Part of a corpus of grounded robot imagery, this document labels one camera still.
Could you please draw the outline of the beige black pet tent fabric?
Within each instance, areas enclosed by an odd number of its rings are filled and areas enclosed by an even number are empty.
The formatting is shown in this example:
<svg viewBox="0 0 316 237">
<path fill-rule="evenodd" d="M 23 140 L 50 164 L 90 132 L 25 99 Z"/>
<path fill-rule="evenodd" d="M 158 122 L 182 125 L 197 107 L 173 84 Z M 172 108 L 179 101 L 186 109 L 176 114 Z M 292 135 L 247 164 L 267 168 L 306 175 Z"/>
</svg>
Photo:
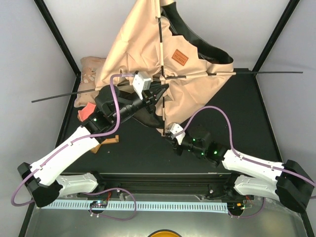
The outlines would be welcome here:
<svg viewBox="0 0 316 237">
<path fill-rule="evenodd" d="M 159 32 L 154 0 L 138 0 L 121 27 L 102 68 L 97 89 L 108 85 L 112 75 L 146 72 L 169 84 L 165 92 L 165 131 L 181 124 L 205 106 L 231 76 L 209 76 L 233 72 L 233 58 L 195 34 L 179 15 L 176 2 L 160 0 L 163 34 L 164 74 L 159 62 Z M 136 119 L 147 127 L 163 131 L 162 98 L 156 112 L 141 111 Z"/>
</svg>

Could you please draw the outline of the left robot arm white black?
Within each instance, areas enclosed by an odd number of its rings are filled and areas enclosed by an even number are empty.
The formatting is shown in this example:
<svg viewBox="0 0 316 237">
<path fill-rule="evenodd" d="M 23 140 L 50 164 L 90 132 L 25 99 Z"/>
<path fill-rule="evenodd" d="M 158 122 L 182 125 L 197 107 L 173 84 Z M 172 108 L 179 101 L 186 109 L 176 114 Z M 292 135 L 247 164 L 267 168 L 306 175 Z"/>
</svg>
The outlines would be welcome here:
<svg viewBox="0 0 316 237">
<path fill-rule="evenodd" d="M 83 154 L 115 133 L 119 125 L 144 110 L 153 114 L 156 103 L 169 86 L 156 85 L 149 89 L 136 89 L 126 98 L 116 86 L 103 87 L 95 97 L 96 108 L 75 132 L 52 152 L 36 162 L 21 163 L 17 170 L 22 185 L 29 191 L 32 202 L 45 207 L 62 196 L 91 193 L 101 197 L 106 185 L 96 172 L 83 175 L 63 176 L 62 172 Z"/>
</svg>

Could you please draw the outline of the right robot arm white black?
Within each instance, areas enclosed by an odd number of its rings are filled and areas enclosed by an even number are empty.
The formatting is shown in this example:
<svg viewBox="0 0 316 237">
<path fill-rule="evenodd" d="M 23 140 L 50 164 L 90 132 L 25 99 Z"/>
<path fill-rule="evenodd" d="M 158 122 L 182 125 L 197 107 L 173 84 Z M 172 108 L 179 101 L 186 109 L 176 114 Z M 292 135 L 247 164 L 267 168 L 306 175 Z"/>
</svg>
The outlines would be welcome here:
<svg viewBox="0 0 316 237">
<path fill-rule="evenodd" d="M 186 132 L 174 123 L 167 132 L 174 152 L 194 154 L 217 167 L 237 172 L 224 187 L 230 199 L 238 196 L 260 196 L 279 201 L 286 208 L 304 213 L 312 198 L 314 186 L 305 170 L 295 161 L 273 162 L 247 156 L 216 143 L 208 131 L 196 126 Z"/>
</svg>

